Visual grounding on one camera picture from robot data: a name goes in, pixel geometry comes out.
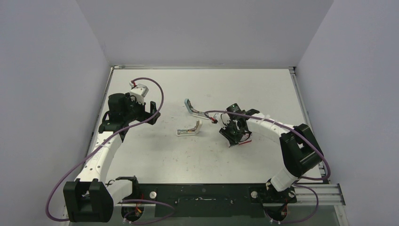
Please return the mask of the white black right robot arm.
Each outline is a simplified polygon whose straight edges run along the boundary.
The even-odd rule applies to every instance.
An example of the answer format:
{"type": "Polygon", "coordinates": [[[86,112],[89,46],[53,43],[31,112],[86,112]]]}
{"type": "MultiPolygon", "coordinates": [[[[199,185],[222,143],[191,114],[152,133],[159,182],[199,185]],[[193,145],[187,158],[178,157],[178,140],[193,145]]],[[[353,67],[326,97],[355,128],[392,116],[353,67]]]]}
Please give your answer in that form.
{"type": "Polygon", "coordinates": [[[229,146],[249,141],[253,133],[280,145],[284,166],[266,182],[266,196],[270,201],[278,202],[286,189],[322,162],[324,155],[308,125],[285,124],[255,109],[241,110],[237,104],[226,110],[216,113],[215,117],[221,126],[219,132],[229,146]]]}

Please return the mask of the red white staple box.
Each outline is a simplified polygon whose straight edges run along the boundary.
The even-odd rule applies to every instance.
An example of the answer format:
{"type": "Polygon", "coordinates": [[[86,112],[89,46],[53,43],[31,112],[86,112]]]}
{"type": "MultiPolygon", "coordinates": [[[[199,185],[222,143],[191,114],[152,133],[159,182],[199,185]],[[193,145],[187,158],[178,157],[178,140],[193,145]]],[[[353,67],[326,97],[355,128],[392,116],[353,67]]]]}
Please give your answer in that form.
{"type": "Polygon", "coordinates": [[[247,144],[247,143],[250,143],[250,142],[252,142],[251,139],[246,140],[246,141],[239,142],[238,145],[244,145],[244,144],[247,144]]]}

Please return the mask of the light blue stapler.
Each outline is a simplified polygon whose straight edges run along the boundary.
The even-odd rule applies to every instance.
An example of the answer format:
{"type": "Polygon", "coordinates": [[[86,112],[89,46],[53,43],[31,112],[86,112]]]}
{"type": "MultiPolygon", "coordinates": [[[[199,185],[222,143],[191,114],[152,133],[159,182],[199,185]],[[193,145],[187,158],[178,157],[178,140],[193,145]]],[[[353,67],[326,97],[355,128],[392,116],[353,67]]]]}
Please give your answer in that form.
{"type": "Polygon", "coordinates": [[[185,104],[185,107],[186,107],[188,113],[189,113],[191,116],[197,117],[197,118],[201,118],[201,119],[205,119],[205,120],[209,120],[209,118],[204,114],[204,112],[199,111],[199,110],[196,110],[196,109],[192,106],[192,104],[191,104],[191,102],[190,102],[190,100],[189,100],[188,98],[186,98],[186,99],[184,100],[184,104],[185,104]]]}

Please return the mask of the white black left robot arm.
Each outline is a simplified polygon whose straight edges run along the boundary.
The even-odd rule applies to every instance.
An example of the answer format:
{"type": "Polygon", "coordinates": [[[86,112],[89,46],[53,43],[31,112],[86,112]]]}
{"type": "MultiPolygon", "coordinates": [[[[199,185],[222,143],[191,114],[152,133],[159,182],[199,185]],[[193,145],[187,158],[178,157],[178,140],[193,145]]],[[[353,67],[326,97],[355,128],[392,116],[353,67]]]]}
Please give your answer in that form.
{"type": "Polygon", "coordinates": [[[139,94],[116,93],[108,97],[105,112],[98,129],[99,143],[84,160],[84,168],[74,181],[68,181],[63,194],[71,222],[108,222],[113,209],[124,198],[133,203],[140,198],[140,189],[133,183],[136,177],[128,177],[107,187],[105,179],[111,162],[125,140],[129,124],[153,125],[160,117],[156,103],[150,102],[146,111],[144,98],[139,94]]]}

